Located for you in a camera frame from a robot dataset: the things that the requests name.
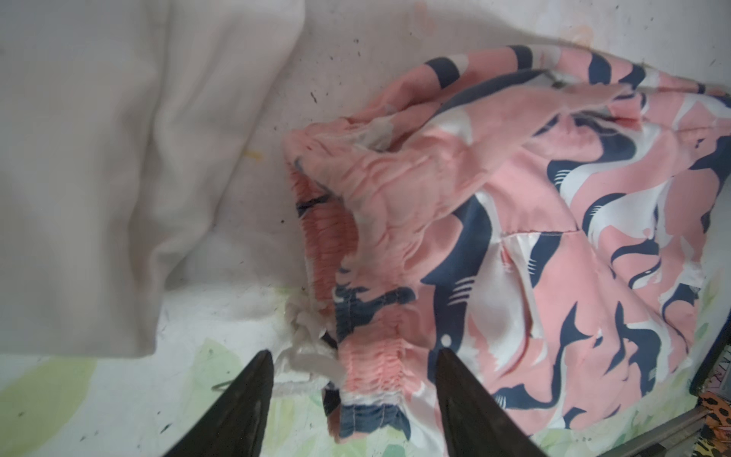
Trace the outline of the pink patterned garment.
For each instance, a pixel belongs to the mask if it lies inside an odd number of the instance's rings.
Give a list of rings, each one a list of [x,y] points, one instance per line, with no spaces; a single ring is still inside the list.
[[[442,451],[439,353],[526,434],[581,430],[689,358],[730,97],[619,58],[432,59],[284,140],[338,441]]]

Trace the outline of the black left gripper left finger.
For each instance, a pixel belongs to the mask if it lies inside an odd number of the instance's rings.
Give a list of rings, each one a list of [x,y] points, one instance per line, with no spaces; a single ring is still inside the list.
[[[258,352],[167,457],[258,457],[267,427],[274,365]]]

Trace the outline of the white t-shirt with robot print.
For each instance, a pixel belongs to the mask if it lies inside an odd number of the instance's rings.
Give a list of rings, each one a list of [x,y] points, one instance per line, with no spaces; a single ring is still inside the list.
[[[151,354],[301,1],[1,5],[1,350]]]

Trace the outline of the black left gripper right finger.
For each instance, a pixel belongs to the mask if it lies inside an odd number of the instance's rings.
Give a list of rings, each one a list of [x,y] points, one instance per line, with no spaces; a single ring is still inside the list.
[[[450,456],[544,456],[452,350],[439,352],[435,379]]]

